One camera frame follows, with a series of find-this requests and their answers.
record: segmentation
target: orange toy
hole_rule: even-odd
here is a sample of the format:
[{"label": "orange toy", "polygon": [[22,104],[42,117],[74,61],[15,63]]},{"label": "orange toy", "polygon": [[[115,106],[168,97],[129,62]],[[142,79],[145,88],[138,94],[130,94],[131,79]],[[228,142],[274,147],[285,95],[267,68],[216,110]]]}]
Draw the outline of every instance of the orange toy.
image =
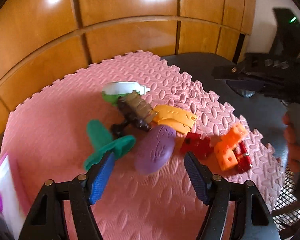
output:
[{"label": "orange toy", "polygon": [[247,134],[248,132],[243,125],[236,123],[226,135],[221,137],[221,141],[215,145],[214,153],[222,171],[232,169],[238,164],[233,150]]},{"label": "orange toy", "polygon": [[168,125],[183,134],[190,132],[197,119],[195,114],[174,106],[157,105],[153,112],[156,113],[154,122]]}]

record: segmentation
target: white wall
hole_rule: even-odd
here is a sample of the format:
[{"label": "white wall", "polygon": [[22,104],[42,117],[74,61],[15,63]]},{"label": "white wall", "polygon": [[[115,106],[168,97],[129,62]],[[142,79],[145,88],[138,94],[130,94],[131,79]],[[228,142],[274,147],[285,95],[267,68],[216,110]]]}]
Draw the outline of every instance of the white wall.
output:
[{"label": "white wall", "polygon": [[272,11],[274,7],[290,8],[300,22],[300,11],[292,0],[256,0],[256,11],[247,52],[269,52],[277,31]]}]

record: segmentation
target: finger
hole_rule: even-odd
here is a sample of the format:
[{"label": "finger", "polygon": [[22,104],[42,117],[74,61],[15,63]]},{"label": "finger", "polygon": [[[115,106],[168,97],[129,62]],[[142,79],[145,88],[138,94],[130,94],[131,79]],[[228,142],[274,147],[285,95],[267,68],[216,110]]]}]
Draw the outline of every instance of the finger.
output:
[{"label": "finger", "polygon": [[294,128],[291,125],[287,126],[287,128],[284,130],[283,135],[288,143],[296,143],[296,134],[294,132]]},{"label": "finger", "polygon": [[300,171],[300,162],[295,160],[289,160],[288,166],[292,172],[299,172]]},{"label": "finger", "polygon": [[300,146],[288,143],[289,159],[297,160],[300,162]]},{"label": "finger", "polygon": [[285,115],[282,117],[282,121],[284,124],[290,124],[290,117],[288,112],[286,112]]}]

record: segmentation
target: brown toy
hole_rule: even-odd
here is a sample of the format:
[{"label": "brown toy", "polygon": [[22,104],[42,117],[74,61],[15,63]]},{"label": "brown toy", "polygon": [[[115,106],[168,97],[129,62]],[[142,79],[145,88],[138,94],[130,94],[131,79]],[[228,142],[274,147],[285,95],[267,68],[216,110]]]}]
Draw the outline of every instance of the brown toy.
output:
[{"label": "brown toy", "polygon": [[123,130],[130,123],[143,131],[150,131],[151,126],[149,123],[157,113],[153,111],[151,105],[147,104],[135,90],[124,97],[119,97],[117,106],[124,116],[124,121],[121,124],[113,124],[110,127],[114,136],[124,136]]}]

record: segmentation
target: pink foam mat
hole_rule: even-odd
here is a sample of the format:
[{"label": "pink foam mat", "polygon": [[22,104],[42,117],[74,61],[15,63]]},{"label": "pink foam mat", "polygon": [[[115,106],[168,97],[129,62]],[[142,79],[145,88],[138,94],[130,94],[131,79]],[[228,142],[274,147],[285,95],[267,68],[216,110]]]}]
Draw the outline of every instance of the pink foam mat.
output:
[{"label": "pink foam mat", "polygon": [[[213,91],[205,92],[199,81],[191,82],[188,73],[181,74],[178,67],[142,51],[67,75],[10,113],[1,153],[9,152],[16,160],[30,203],[47,179],[67,181],[84,172],[83,162],[93,152],[86,134],[89,120],[99,119],[107,128],[123,120],[115,107],[102,100],[102,87],[110,81],[137,81],[150,87],[143,97],[153,107],[167,104],[191,111],[198,116],[191,132],[202,136],[224,134],[235,122],[243,124],[249,131],[245,142],[253,163],[250,171],[222,172],[213,155],[203,163],[229,181],[253,180],[268,208],[274,207],[284,169],[273,157],[272,146],[264,146],[262,135],[250,131],[244,117],[235,117],[230,104],[218,103]],[[128,132],[137,142],[145,136],[134,128]],[[104,239],[195,239],[207,207],[196,198],[186,174],[178,151],[181,141],[179,138],[168,163],[148,176],[135,171],[133,150],[116,161],[102,199],[92,206]],[[69,203],[65,213],[70,239],[76,239]],[[231,230],[232,214],[231,204],[225,235]]]}]

